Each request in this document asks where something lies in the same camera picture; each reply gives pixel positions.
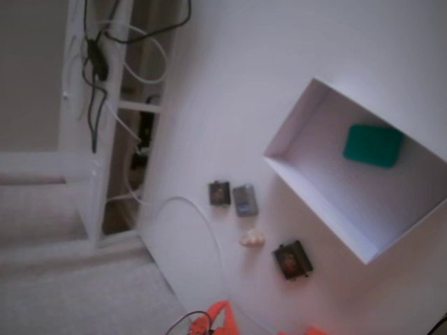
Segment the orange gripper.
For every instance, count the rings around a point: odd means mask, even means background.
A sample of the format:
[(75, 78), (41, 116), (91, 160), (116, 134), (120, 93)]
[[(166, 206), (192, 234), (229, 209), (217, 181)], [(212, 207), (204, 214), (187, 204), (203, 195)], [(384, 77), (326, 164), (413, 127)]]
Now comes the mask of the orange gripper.
[(235, 321), (233, 310), (229, 301), (218, 301), (211, 305), (207, 312), (203, 312), (190, 324), (190, 334), (211, 335), (217, 334), (217, 329), (213, 329), (214, 321), (220, 312), (224, 311), (225, 316), (222, 326), (218, 328), (220, 335), (238, 335), (238, 327)]

